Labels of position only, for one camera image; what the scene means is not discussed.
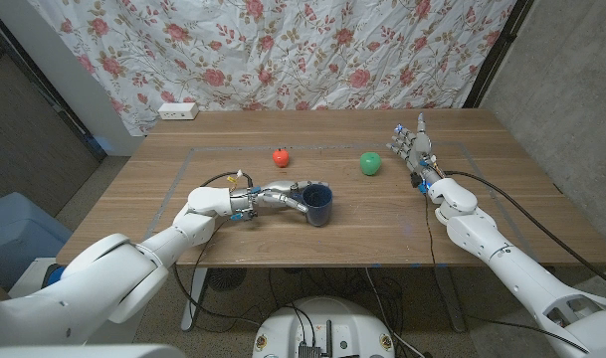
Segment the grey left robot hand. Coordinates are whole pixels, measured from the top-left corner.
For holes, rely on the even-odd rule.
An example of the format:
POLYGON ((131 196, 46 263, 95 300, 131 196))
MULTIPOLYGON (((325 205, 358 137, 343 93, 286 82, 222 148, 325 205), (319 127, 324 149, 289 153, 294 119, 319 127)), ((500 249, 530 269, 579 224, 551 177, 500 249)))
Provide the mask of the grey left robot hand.
POLYGON ((313 226, 323 226, 329 217, 333 194, 326 183, 317 181, 276 181, 266 186, 239 189, 230 194, 235 221, 252 220, 256 208, 290 208, 305 215, 313 226))

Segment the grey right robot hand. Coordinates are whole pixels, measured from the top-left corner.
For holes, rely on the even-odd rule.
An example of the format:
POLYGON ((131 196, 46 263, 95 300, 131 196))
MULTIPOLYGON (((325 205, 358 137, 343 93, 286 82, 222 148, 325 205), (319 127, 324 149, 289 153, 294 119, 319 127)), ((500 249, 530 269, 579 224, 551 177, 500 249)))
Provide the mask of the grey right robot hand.
POLYGON ((417 117, 417 129, 412 132, 408 127, 397 124, 394 135, 386 147, 398 155, 410 171, 410 181, 414 188, 427 194, 431 186, 443 179, 445 174, 437 167, 437 158, 432 151, 432 142, 426 133, 424 114, 417 117))

